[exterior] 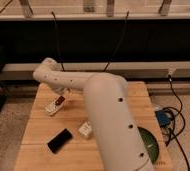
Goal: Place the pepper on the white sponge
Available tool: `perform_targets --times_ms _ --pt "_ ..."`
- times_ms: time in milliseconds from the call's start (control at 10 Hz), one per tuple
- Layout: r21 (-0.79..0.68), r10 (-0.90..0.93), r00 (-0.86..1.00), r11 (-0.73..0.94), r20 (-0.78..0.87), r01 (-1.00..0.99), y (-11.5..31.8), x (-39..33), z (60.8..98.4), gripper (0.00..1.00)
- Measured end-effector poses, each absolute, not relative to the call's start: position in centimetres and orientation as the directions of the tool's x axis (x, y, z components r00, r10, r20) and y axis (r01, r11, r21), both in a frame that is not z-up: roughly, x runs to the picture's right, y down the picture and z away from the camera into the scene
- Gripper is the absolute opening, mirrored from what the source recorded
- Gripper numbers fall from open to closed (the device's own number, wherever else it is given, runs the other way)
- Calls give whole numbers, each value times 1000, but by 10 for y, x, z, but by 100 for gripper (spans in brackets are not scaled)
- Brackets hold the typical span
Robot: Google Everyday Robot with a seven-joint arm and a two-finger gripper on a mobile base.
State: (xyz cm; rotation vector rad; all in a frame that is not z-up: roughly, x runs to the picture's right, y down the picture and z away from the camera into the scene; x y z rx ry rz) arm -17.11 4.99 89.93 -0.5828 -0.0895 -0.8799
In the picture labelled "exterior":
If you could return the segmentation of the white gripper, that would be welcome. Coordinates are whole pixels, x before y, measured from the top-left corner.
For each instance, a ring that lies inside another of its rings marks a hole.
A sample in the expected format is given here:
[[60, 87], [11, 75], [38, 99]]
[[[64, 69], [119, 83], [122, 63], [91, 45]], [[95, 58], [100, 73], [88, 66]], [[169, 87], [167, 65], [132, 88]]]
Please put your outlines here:
[[66, 91], [68, 91], [68, 88], [57, 85], [50, 85], [50, 89], [59, 95], [63, 95]]

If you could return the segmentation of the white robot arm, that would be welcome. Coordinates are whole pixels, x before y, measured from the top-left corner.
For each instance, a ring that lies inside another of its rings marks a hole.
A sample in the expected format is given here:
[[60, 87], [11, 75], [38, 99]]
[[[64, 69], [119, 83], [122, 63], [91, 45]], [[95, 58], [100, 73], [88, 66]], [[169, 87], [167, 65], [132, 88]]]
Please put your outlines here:
[[107, 72], [60, 71], [45, 58], [33, 72], [40, 83], [54, 91], [68, 88], [83, 92], [105, 171], [155, 171], [128, 105], [128, 83]]

